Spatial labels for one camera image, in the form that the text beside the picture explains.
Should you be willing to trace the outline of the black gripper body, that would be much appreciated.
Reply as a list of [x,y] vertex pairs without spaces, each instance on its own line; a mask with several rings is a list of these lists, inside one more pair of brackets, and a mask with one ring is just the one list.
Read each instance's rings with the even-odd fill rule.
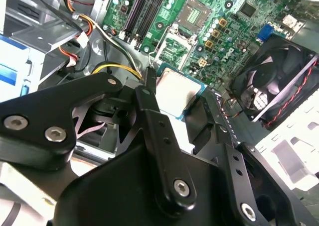
[[157,202],[147,150],[127,147],[114,159],[74,180],[60,196],[56,226],[226,226],[218,167],[182,152],[196,191],[188,211],[165,211]]

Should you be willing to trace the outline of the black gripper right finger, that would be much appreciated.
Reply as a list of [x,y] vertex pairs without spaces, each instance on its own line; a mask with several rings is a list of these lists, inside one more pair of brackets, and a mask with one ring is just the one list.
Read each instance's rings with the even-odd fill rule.
[[218,167],[224,220],[230,226],[310,226],[312,215],[253,147],[234,146],[221,114],[199,97],[185,115],[193,154]]

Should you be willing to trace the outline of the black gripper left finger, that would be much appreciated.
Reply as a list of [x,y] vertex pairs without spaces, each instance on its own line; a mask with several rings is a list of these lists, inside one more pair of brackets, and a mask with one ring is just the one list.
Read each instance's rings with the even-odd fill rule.
[[0,159],[41,171],[62,169],[77,139],[106,122],[128,131],[123,146],[145,146],[161,208],[191,210],[194,184],[154,92],[144,85],[125,88],[105,72],[2,102]]

